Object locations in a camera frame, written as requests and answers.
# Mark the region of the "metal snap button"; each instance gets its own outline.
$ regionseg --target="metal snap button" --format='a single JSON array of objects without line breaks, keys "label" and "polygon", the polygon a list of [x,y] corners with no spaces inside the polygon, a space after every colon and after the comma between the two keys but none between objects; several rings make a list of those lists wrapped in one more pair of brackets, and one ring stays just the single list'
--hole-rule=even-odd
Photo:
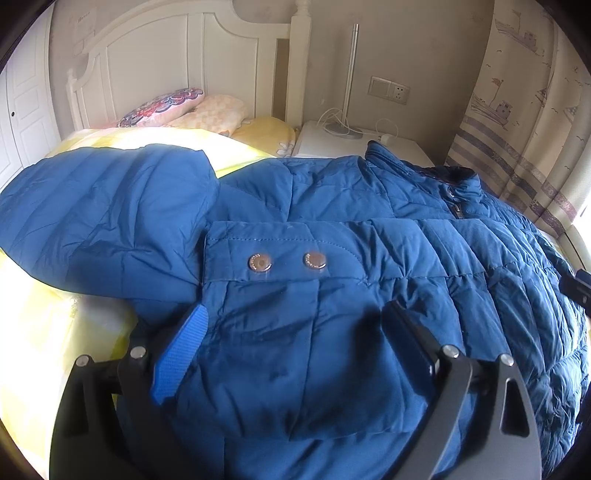
[{"label": "metal snap button", "polygon": [[248,267],[253,272],[266,272],[271,268],[271,257],[267,254],[254,254],[248,259]]},{"label": "metal snap button", "polygon": [[304,255],[306,267],[320,270],[326,266],[326,256],[320,252],[308,252]]}]

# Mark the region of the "lamp base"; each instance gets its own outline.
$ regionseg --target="lamp base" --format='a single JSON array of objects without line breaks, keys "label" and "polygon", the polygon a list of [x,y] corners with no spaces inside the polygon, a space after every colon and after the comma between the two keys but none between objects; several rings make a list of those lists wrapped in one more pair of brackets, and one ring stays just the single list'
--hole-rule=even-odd
[{"label": "lamp base", "polygon": [[361,130],[353,127],[343,127],[343,125],[337,122],[325,125],[324,129],[336,137],[348,138],[350,140],[359,140],[360,138],[363,138],[363,132]]}]

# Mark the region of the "white wooden headboard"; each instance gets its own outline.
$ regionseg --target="white wooden headboard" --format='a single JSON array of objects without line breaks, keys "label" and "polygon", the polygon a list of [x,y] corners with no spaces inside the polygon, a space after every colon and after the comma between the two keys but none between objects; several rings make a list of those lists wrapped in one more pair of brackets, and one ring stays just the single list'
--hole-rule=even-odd
[{"label": "white wooden headboard", "polygon": [[185,87],[243,100],[271,115],[277,41],[288,38],[285,120],[302,124],[311,0],[295,0],[291,24],[240,19],[232,0],[152,0],[117,18],[88,46],[84,75],[68,72],[74,127],[101,128],[152,98]]}]

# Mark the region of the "blue puffer jacket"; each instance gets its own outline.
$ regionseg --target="blue puffer jacket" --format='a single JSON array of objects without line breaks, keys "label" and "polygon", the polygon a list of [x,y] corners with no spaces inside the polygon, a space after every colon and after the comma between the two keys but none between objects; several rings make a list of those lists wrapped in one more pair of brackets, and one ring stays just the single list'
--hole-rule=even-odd
[{"label": "blue puffer jacket", "polygon": [[[267,160],[218,180],[183,148],[81,149],[21,173],[0,218],[0,248],[27,272],[129,299],[145,332],[207,307],[166,403],[207,478],[381,478],[431,399],[384,334],[401,328],[390,301],[469,356],[512,353],[546,473],[574,441],[589,380],[584,315],[558,292],[569,267],[470,170],[423,170],[372,142],[365,159]],[[256,254],[267,270],[250,268]]]}]

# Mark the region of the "floral pillow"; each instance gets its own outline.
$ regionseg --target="floral pillow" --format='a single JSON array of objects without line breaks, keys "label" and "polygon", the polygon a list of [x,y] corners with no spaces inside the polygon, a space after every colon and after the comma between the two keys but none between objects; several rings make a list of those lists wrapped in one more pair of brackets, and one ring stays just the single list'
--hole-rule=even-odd
[{"label": "floral pillow", "polygon": [[296,146],[295,134],[295,130],[285,122],[262,116],[244,120],[232,138],[274,157],[291,157]]},{"label": "floral pillow", "polygon": [[195,108],[204,97],[201,88],[184,88],[161,95],[129,112],[116,126],[161,127]]}]

